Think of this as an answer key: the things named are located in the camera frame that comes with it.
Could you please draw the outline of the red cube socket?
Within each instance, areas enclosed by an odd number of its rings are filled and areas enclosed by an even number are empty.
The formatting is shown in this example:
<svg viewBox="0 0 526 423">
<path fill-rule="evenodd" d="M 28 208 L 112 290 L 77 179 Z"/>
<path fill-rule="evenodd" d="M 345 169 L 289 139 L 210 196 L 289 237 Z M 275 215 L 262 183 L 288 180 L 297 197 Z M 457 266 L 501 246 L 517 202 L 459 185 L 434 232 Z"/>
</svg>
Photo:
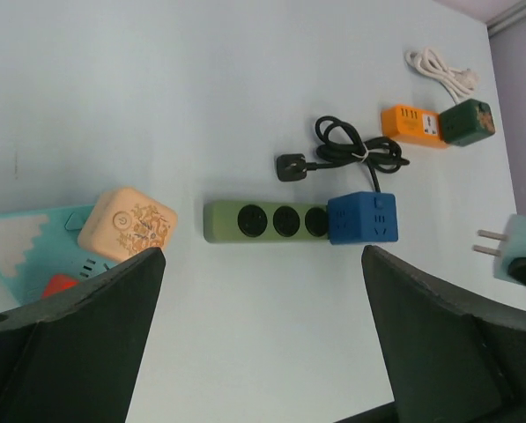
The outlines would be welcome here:
<svg viewBox="0 0 526 423">
<path fill-rule="evenodd" d="M 41 298 L 45 299 L 49 296 L 71 289 L 78 283 L 79 281 L 76 278 L 73 278 L 72 276 L 65 274 L 56 274 L 46 284 L 41 294 Z"/>
</svg>

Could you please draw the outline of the green power strip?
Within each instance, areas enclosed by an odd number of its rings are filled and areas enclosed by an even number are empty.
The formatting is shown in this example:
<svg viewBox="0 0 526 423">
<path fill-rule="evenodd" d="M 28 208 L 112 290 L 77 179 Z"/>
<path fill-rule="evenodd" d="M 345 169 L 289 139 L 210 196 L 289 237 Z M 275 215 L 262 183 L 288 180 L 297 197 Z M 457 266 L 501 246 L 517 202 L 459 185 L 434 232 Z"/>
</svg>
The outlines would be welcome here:
<svg viewBox="0 0 526 423">
<path fill-rule="evenodd" d="M 204 238 L 210 243 L 327 241 L 324 204 L 217 200 L 204 206 Z"/>
</svg>

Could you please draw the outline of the beige cube socket adapter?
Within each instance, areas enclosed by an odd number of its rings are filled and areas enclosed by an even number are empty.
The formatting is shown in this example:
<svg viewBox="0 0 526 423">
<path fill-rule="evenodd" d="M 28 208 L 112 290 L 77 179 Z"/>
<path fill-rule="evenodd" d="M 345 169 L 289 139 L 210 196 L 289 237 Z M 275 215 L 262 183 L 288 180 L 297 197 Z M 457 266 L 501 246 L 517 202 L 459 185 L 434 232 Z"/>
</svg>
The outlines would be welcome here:
<svg viewBox="0 0 526 423">
<path fill-rule="evenodd" d="M 148 248 L 164 249 L 177 213 L 131 187 L 102 193 L 78 235 L 78 246 L 116 263 Z"/>
</svg>

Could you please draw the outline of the teal triangular power strip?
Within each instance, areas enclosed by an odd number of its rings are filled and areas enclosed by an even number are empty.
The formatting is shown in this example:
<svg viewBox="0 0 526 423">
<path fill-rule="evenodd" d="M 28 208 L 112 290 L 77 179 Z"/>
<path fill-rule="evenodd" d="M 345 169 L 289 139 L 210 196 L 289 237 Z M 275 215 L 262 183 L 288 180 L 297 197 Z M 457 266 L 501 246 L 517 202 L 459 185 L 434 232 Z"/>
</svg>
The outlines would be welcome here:
<svg viewBox="0 0 526 423">
<path fill-rule="evenodd" d="M 41 298 L 57 274 L 78 281 L 116 267 L 78 246 L 92 205 L 0 214 L 0 280 L 21 305 Z"/>
</svg>

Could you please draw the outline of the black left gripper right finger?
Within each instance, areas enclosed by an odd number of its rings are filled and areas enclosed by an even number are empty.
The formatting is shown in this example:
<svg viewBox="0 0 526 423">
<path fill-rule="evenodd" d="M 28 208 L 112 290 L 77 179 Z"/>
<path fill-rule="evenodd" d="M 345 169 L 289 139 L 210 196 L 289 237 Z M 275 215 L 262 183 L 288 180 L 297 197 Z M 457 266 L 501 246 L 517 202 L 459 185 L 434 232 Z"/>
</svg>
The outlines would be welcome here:
<svg viewBox="0 0 526 423">
<path fill-rule="evenodd" d="M 361 257 L 394 400 L 364 422 L 526 422 L 526 311 L 388 251 Z"/>
</svg>

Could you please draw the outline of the small teal charger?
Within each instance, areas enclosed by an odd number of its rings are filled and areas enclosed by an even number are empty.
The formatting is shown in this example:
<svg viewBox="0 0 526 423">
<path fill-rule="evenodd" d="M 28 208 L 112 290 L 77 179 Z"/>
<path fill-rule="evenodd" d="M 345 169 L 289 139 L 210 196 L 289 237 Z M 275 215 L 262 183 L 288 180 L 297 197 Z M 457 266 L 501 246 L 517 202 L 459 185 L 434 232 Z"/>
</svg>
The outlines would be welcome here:
<svg viewBox="0 0 526 423">
<path fill-rule="evenodd" d="M 507 268 L 514 259 L 526 257 L 526 216 L 512 214 L 503 233 L 480 229 L 477 235 L 499 243 L 495 249 L 479 245 L 472 246 L 473 251 L 493 257 L 494 277 L 520 285 L 508 276 Z"/>
</svg>

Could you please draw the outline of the dark green cube socket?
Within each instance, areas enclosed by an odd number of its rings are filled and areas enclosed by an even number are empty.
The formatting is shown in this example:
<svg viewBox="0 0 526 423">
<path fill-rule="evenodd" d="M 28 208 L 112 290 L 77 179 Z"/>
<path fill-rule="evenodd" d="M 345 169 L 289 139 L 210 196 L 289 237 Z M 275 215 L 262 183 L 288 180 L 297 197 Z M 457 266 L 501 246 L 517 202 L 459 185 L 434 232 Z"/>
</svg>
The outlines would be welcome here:
<svg viewBox="0 0 526 423">
<path fill-rule="evenodd" d="M 439 115 L 441 139 L 448 145 L 467 146 L 495 134 L 493 113 L 488 103 L 468 99 Z"/>
</svg>

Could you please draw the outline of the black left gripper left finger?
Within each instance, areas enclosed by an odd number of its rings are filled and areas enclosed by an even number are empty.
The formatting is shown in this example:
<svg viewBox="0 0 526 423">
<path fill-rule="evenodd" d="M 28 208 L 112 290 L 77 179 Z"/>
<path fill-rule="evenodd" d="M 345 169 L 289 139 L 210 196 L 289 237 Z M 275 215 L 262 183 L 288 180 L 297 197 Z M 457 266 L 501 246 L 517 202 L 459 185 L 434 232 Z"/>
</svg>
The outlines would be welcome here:
<svg viewBox="0 0 526 423">
<path fill-rule="evenodd" d="M 0 313 L 0 422 L 124 422 L 165 266 L 149 248 Z"/>
</svg>

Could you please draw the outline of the blue cube socket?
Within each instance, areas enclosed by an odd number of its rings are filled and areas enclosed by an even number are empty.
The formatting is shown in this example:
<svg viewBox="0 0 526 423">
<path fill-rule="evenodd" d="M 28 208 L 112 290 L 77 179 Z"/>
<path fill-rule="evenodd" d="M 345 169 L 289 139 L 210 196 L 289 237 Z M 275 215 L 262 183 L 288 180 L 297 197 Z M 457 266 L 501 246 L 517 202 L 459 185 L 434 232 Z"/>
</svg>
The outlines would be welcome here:
<svg viewBox="0 0 526 423">
<path fill-rule="evenodd" d="M 332 245 L 398 241 L 396 197 L 390 193 L 355 192 L 327 203 Z"/>
</svg>

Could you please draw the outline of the orange power strip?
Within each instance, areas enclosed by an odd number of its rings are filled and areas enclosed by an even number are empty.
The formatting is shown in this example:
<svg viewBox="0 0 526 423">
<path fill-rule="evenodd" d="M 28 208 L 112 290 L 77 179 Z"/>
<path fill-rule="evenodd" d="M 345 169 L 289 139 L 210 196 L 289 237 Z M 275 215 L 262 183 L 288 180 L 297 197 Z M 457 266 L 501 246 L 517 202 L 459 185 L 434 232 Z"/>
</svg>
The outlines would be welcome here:
<svg viewBox="0 0 526 423">
<path fill-rule="evenodd" d="M 382 135 L 398 143 L 446 149 L 441 137 L 439 115 L 435 112 L 398 104 L 381 111 Z"/>
</svg>

